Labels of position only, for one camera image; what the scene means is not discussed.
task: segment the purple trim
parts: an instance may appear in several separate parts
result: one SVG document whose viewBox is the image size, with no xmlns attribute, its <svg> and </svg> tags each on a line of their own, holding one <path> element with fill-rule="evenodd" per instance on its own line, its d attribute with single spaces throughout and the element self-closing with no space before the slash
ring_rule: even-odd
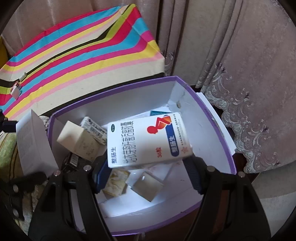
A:
<svg viewBox="0 0 296 241">
<path fill-rule="evenodd" d="M 166 226 L 174 221 L 177 221 L 178 219 L 184 217 L 185 215 L 191 213 L 192 211 L 194 211 L 195 209 L 197 209 L 202 201 L 199 201 L 197 204 L 194 204 L 192 207 L 186 209 L 185 211 L 177 214 L 176 216 L 169 218 L 168 220 L 165 220 L 161 223 L 146 227 L 146 228 L 142 228 L 142 229 L 134 229 L 134 230 L 127 230 L 127 231 L 120 231 L 120 232 L 112 232 L 112 236 L 123 236 L 123 235 L 132 235 L 132 234 L 139 234 L 139 233 L 143 233 L 143 232 L 149 232 L 151 230 L 155 230 L 155 229 L 159 229 L 163 226 Z"/>
<path fill-rule="evenodd" d="M 202 102 L 202 100 L 199 98 L 199 96 L 193 91 L 193 89 L 187 84 L 185 83 L 182 79 L 180 79 L 178 76 L 175 76 L 176 81 L 182 85 L 193 97 L 193 99 L 198 103 L 198 105 L 202 108 L 203 112 L 205 113 L 205 115 L 207 116 L 207 118 L 209 119 L 210 123 L 212 124 L 212 127 L 214 128 L 214 130 L 216 131 L 216 134 L 219 138 L 219 141 L 222 144 L 222 147 L 224 149 L 225 155 L 227 157 L 228 163 L 229 163 L 229 167 L 230 167 L 230 171 L 231 174 L 236 174 L 237 173 L 237 169 L 235 167 L 234 164 L 234 160 L 232 158 L 232 155 L 230 153 L 230 150 L 228 148 L 228 145 L 219 129 L 219 127 L 217 126 L 216 122 L 213 121 L 212 119 L 212 114 L 211 112 L 208 110 L 208 108 L 206 107 L 206 105 Z"/>
<path fill-rule="evenodd" d="M 88 104 L 90 102 L 93 102 L 95 100 L 99 100 L 101 98 L 113 95 L 113 94 L 117 94 L 120 93 L 122 91 L 127 91 L 127 90 L 131 90 L 131 89 L 135 89 L 135 88 L 139 88 L 139 87 L 144 87 L 144 86 L 148 86 L 148 85 L 154 85 L 154 84 L 159 84 L 159 83 L 164 83 L 164 82 L 170 82 L 170 81 L 177 81 L 181 86 L 183 86 L 189 93 L 190 95 L 193 97 L 193 99 L 199 104 L 199 106 L 202 108 L 203 112 L 205 113 L 205 115 L 207 116 L 207 118 L 209 119 L 209 121 L 211 122 L 221 144 L 222 147 L 224 149 L 224 152 L 227 156 L 228 159 L 228 163 L 229 163 L 229 167 L 230 167 L 230 171 L 232 174 L 236 174 L 236 168 L 235 168 L 235 164 L 232 158 L 232 155 L 230 153 L 230 150 L 227 146 L 227 143 L 224 139 L 224 137 L 221 134 L 221 131 L 219 129 L 219 127 L 216 125 L 216 123 L 212 120 L 212 115 L 210 113 L 210 111 L 207 109 L 207 107 L 205 106 L 205 104 L 201 101 L 201 99 L 198 97 L 198 95 L 192 90 L 192 88 L 185 83 L 182 79 L 180 79 L 177 76 L 168 76 L 168 77 L 163 77 L 163 78 L 158 78 L 158 79 L 153 79 L 153 80 L 145 80 L 145 81 L 141 81 L 141 82 L 136 82 L 136 83 L 132 83 L 132 84 L 128 84 L 128 85 L 124 85 L 124 86 L 120 86 L 93 96 L 90 96 L 88 98 L 85 98 L 83 100 L 77 101 L 76 103 L 73 103 L 69 106 L 66 106 L 58 111 L 56 111 L 54 114 L 52 114 L 52 116 L 50 117 L 49 120 L 49 127 L 48 127 L 48 139 L 49 139 L 49 143 L 50 145 L 52 145 L 52 128 L 53 128 L 53 124 L 54 124 L 54 120 L 55 118 L 59 117 L 60 115 L 73 110 L 79 106 Z M 163 221 L 161 223 L 146 227 L 146 228 L 142 228 L 142 229 L 135 229 L 135 230 L 127 230 L 127 231 L 123 231 L 123 232 L 113 232 L 111 233 L 114 236 L 120 236 L 120 235 L 130 235 L 130 234 L 137 234 L 137 233 L 141 233 L 141 232 L 147 232 L 147 231 L 151 231 L 160 227 L 163 227 L 165 225 L 168 225 L 180 218 L 182 218 L 183 216 L 185 216 L 186 214 L 192 212 L 193 210 L 195 210 L 196 208 L 198 208 L 200 205 L 200 202 L 198 202 L 197 204 L 193 205 L 192 207 L 188 208 L 186 211 L 179 213 L 178 215 L 169 218 L 166 221 Z"/>
<path fill-rule="evenodd" d="M 77 101 L 71 105 L 68 105 L 58 111 L 56 111 L 55 113 L 53 113 L 50 117 L 50 122 L 49 122 L 49 126 L 48 126 L 48 141 L 50 146 L 52 146 L 52 128 L 53 128 L 53 122 L 54 119 L 59 117 L 60 115 L 76 109 L 79 106 L 88 104 L 90 102 L 93 102 L 95 100 L 99 100 L 101 98 L 110 96 L 110 95 L 114 95 L 117 93 L 120 93 L 122 91 L 127 91 L 127 90 L 132 90 L 132 89 L 136 89 L 136 88 L 140 88 L 140 87 L 144 87 L 144 86 L 148 86 L 148 85 L 154 85 L 154 84 L 160 84 L 160 83 L 164 83 L 164 82 L 170 82 L 170 81 L 175 81 L 174 78 L 172 78 L 171 76 L 168 77 L 163 77 L 163 78 L 158 78 L 158 79 L 152 79 L 152 80 L 145 80 L 145 81 L 141 81 L 141 82 L 136 82 L 136 83 L 132 83 L 132 84 L 128 84 L 128 85 L 123 85 L 108 91 L 104 91 L 102 93 L 87 97 L 85 99 L 82 99 L 80 101 Z"/>
</svg>

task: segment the red human figure graphic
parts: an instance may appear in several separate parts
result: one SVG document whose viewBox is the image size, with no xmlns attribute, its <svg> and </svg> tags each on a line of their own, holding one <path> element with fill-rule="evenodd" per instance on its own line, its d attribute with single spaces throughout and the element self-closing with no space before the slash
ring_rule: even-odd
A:
<svg viewBox="0 0 296 241">
<path fill-rule="evenodd" d="M 148 133 L 150 134 L 156 134 L 159 129 L 163 129 L 166 127 L 166 125 L 171 124 L 171 119 L 169 116 L 165 116 L 163 118 L 157 117 L 155 126 L 149 126 L 147 128 Z"/>
</svg>

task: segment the purple-rimmed white box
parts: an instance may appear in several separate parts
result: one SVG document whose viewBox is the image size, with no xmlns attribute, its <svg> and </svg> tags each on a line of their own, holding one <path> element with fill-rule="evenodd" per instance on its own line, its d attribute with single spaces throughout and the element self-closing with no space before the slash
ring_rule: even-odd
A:
<svg viewBox="0 0 296 241">
<path fill-rule="evenodd" d="M 176 76 L 117 87 L 55 112 L 50 118 L 48 139 L 58 165 L 68 154 L 68 150 L 56 142 L 67 121 L 79 125 L 85 116 L 89 116 L 104 126 L 162 106 L 168 107 L 171 112 L 181 113 L 196 156 L 221 172 L 236 174 L 229 147 L 209 107 Z M 162 227 L 200 205 L 202 195 L 193 189 L 181 161 L 173 165 L 163 184 L 163 189 L 152 202 L 128 188 L 126 194 L 100 203 L 100 210 L 112 235 L 141 233 Z M 73 211 L 77 229 L 81 231 L 83 223 L 79 210 Z"/>
</svg>

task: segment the striped cloth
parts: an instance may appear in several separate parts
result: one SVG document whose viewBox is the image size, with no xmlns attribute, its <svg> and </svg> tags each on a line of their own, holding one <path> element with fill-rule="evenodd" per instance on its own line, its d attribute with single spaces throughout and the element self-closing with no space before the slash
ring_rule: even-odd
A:
<svg viewBox="0 0 296 241">
<path fill-rule="evenodd" d="M 0 70 L 0 108 L 19 120 L 96 90 L 164 71 L 164 57 L 134 4 L 86 13 L 44 31 Z M 22 94 L 10 88 L 24 73 Z"/>
</svg>

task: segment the red star logo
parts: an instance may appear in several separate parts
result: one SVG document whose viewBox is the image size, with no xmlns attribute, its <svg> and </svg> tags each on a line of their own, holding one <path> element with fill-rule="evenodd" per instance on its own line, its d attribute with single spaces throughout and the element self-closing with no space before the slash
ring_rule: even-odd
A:
<svg viewBox="0 0 296 241">
<path fill-rule="evenodd" d="M 181 151 L 185 154 L 188 151 L 188 147 L 183 147 Z"/>
</svg>

